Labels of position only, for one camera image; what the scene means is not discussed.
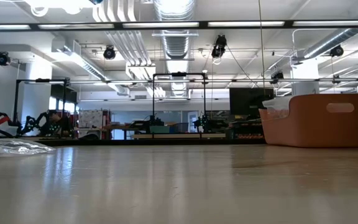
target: table surface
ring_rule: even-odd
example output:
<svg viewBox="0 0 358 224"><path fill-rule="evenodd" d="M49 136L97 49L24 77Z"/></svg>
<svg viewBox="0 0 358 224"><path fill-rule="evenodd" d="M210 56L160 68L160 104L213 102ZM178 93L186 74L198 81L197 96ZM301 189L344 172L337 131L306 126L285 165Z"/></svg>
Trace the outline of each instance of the table surface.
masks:
<svg viewBox="0 0 358 224"><path fill-rule="evenodd" d="M358 149L81 146L0 157L0 223L358 223Z"/></svg>

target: white paper in bin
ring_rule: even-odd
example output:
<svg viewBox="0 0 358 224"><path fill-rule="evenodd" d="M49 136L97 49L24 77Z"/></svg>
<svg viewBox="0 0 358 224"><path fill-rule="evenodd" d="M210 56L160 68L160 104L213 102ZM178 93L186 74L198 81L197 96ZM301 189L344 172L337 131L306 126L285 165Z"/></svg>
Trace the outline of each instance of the white paper in bin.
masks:
<svg viewBox="0 0 358 224"><path fill-rule="evenodd" d="M286 118L290 114L290 101L293 96L284 96L272 100L263 101L267 108L269 118Z"/></svg>

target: ceiling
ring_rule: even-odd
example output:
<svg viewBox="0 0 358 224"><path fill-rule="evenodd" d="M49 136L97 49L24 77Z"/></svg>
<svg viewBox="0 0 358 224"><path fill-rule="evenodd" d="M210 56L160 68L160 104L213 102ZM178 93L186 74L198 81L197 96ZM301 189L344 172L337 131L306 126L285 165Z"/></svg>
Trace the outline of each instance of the ceiling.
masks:
<svg viewBox="0 0 358 224"><path fill-rule="evenodd" d="M196 0L196 20L256 20L259 18L259 4L257 0ZM262 19L357 19L358 0L261 0ZM135 3L135 15L139 21L154 21L155 12L153 4ZM7 22L94 22L91 9L83 9L79 14L69 15L63 9L51 9L44 17L34 17L30 13L29 6L25 2L0 2L0 23ZM157 65L158 72L166 70L163 58L162 43L160 38L152 37L151 30L141 31L145 46L149 55ZM325 38L334 30L302 30L295 34L295 46L292 42L292 30L195 30L198 36L191 41L192 58L189 72L200 72L208 70L209 77L230 79L246 78L244 70L251 78L260 77L264 71L273 65L280 56L288 54L293 48L307 49L313 44ZM225 34L228 48L219 65L213 65L210 54L211 45L218 34ZM115 79L128 79L123 72L126 62L120 55L114 60L105 60L103 51L105 46L111 44L104 32L20 32L0 34L0 44L26 44L48 57L54 59L54 63L61 70L54 70L54 77L70 77L72 80L89 80L92 77L82 68L72 62L61 62L51 53L52 39L63 35L77 40L83 47L83 55L97 66L108 71ZM345 55L358 50L358 35L344 42L342 47ZM358 54L354 54L333 66L326 66L329 57L320 57L321 66L319 74L326 77L333 72L353 67L358 64ZM283 68L286 77L290 77L290 67ZM247 86L251 84L232 83L231 86ZM347 86L357 86L358 83L350 83ZM215 83L213 88L225 88L228 83ZM190 88L201 88L201 84L192 84ZM111 91L106 86L84 86L88 91Z"/></svg>

